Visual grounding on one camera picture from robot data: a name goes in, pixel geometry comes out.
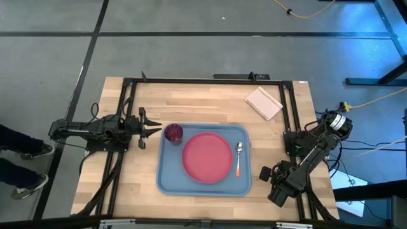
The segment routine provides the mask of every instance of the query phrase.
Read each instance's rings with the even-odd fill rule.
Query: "butcher block tabletop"
[[[98,117],[115,114],[123,78],[108,77],[100,97]],[[294,81],[294,92],[301,127],[315,121],[308,83]],[[194,197],[166,195],[156,185],[158,148],[161,131],[146,139],[146,149],[137,147],[138,136],[130,142],[123,159],[114,217],[168,219],[228,219],[256,221],[299,220],[296,200],[288,198],[277,207],[266,197],[271,184],[259,180],[262,166],[273,167],[289,161],[282,133],[284,117],[279,111],[266,121],[244,100],[258,85],[213,85],[177,83],[138,83],[132,113],[146,109],[150,120],[162,123],[218,123],[241,125],[249,133],[252,186],[244,197]],[[262,85],[280,101],[279,87]],[[286,92],[290,124],[294,126],[289,94]],[[98,190],[107,152],[97,152],[85,160],[72,205],[77,213]],[[328,168],[320,163],[311,173],[312,188],[328,211],[338,218]],[[106,192],[103,212],[107,212],[110,190]],[[308,200],[303,195],[305,215],[309,218]]]

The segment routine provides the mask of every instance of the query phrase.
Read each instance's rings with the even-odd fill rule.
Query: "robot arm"
[[[287,197],[295,198],[306,191],[310,173],[352,130],[352,121],[336,111],[327,112],[317,123],[312,130],[285,137],[286,150],[304,157],[300,164],[283,160],[272,169],[263,167],[261,170],[260,179],[268,181],[272,177],[272,190],[267,198],[279,207]]]
[[[75,122],[57,120],[52,123],[48,135],[54,141],[78,136],[88,142],[89,151],[126,151],[133,135],[140,135],[139,148],[146,147],[144,138],[161,130],[161,128],[145,129],[147,126],[157,126],[161,123],[148,120],[146,110],[139,108],[139,118],[134,115],[127,120],[117,114],[109,114],[90,122]]]

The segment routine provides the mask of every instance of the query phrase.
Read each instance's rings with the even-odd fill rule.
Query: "black floor line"
[[[390,39],[389,32],[100,32],[98,25],[93,32],[0,32],[0,37],[314,37],[314,38],[366,38]]]
[[[99,13],[99,17],[97,19],[94,33],[98,33],[100,31],[100,27],[103,23],[104,15],[106,14],[108,4],[109,4],[109,0],[103,1],[103,5],[102,5],[102,8],[100,9],[100,13]],[[72,121],[72,119],[74,117],[76,105],[78,105],[79,97],[81,95],[83,84],[85,82],[86,74],[88,72],[90,61],[92,59],[93,51],[95,50],[96,41],[97,41],[97,36],[92,36],[89,47],[88,47],[88,51],[86,52],[85,59],[83,61],[83,65],[82,65],[81,72],[79,74],[78,81],[76,83],[71,101],[68,106],[67,113],[65,115],[65,120],[67,120],[67,121]],[[64,150],[64,145],[61,143],[58,143],[56,149],[58,149],[58,150],[55,151],[54,156],[51,161],[50,169],[48,170],[49,180],[41,192],[33,219],[41,219],[43,217],[46,203],[50,196],[52,184],[55,180],[55,176],[58,171],[58,166],[59,166],[60,160],[62,158],[62,152]]]

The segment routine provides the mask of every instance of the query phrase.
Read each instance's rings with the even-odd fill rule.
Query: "concrete floor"
[[[327,4],[281,1],[302,15]],[[392,1],[379,2],[406,48],[406,24]],[[102,0],[0,0],[0,32],[93,31],[101,6]],[[335,3],[319,16],[304,20],[287,16],[280,6],[267,0],[110,0],[102,31],[386,32],[386,28],[369,3]],[[50,142],[50,123],[66,113],[89,42],[90,38],[0,38],[0,123]],[[389,39],[99,38],[74,120],[90,118],[90,106],[99,101],[106,76],[141,77],[141,71],[147,77],[192,78],[210,78],[214,73],[268,73],[276,80],[309,81],[315,110],[322,111],[336,109],[341,101],[358,105],[399,90],[348,87],[343,80],[379,78],[401,61]],[[352,110],[347,115],[354,121],[350,140],[377,143],[402,137],[405,98],[406,94],[399,94]],[[84,145],[78,139],[70,142]],[[405,153],[381,151],[347,161],[357,153],[362,151],[343,152],[350,174],[373,183],[406,179]],[[50,158],[22,162],[8,151],[1,156],[38,172],[47,171],[50,163]],[[69,215],[82,158],[80,149],[65,147],[46,218]],[[12,189],[0,184],[0,221],[31,218],[38,194],[14,201],[10,198]],[[368,205],[376,215],[385,217],[383,202]],[[344,212],[340,215],[353,223],[383,224],[367,210],[364,218]]]

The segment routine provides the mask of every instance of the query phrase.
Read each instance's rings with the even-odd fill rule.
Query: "pink plate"
[[[186,173],[195,181],[213,184],[230,171],[233,155],[229,143],[215,133],[201,133],[185,144],[182,163]]]

